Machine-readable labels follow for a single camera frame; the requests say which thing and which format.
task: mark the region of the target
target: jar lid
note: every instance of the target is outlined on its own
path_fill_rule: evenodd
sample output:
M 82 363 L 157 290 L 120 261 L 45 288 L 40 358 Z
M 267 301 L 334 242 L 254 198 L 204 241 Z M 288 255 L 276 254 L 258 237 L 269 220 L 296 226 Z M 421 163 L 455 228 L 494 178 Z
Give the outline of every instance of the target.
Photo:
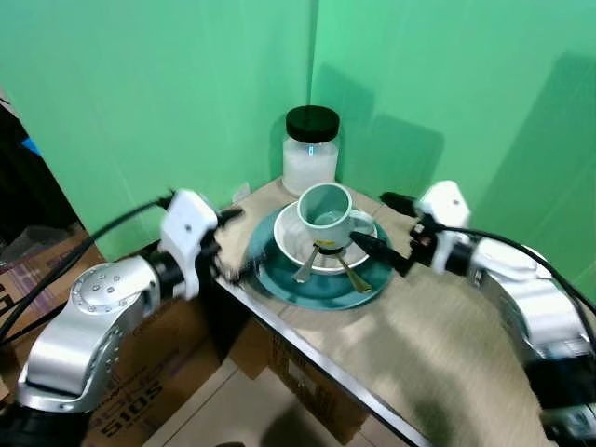
M 339 115 L 321 105 L 301 105 L 286 115 L 286 131 L 299 142 L 328 142 L 337 136 Z

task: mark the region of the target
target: cardboard box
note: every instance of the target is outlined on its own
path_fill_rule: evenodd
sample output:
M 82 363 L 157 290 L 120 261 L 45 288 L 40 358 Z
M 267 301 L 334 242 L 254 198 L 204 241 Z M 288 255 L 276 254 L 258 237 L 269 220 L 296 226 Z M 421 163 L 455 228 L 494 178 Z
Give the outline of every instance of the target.
M 77 233 L 0 275 L 0 312 L 4 311 L 0 323 L 14 304 L 85 237 L 86 233 Z M 91 247 L 81 261 L 35 299 L 9 334 L 67 300 L 76 278 L 102 262 L 100 253 Z M 0 376 L 9 390 L 14 390 L 20 369 L 42 330 L 35 329 L 2 350 Z M 85 447 L 142 445 L 220 365 L 198 300 L 164 303 L 123 340 L 119 353 L 112 383 L 90 419 Z M 0 382 L 0 393 L 3 390 Z
M 344 445 L 368 417 L 366 409 L 312 366 L 300 351 L 254 318 L 237 338 L 229 357 L 251 379 L 268 366 Z

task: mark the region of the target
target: white plate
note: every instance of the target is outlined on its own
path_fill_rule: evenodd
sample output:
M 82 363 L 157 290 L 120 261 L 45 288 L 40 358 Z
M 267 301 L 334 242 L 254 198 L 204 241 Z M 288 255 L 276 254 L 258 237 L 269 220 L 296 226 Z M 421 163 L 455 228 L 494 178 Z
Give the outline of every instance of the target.
M 278 215 L 273 227 L 273 236 L 281 252 L 294 264 L 302 266 L 313 251 L 313 238 L 300 221 L 297 207 L 298 202 L 291 203 Z M 372 236 L 376 237 L 376 227 Z M 342 257 L 346 264 L 354 268 L 366 261 L 369 255 L 352 243 L 344 249 Z M 320 275 L 338 275 L 344 273 L 344 268 L 334 256 L 319 253 L 312 271 Z

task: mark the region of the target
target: green backdrop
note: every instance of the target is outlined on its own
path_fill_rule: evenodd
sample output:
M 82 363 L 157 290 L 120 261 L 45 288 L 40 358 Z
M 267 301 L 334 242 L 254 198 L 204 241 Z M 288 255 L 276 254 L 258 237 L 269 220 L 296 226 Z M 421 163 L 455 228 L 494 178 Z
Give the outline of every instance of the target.
M 168 187 L 225 205 L 280 174 L 283 115 L 342 117 L 340 181 L 458 181 L 472 223 L 596 297 L 590 0 L 6 0 L 0 86 L 89 230 Z M 157 235 L 159 212 L 103 240 Z

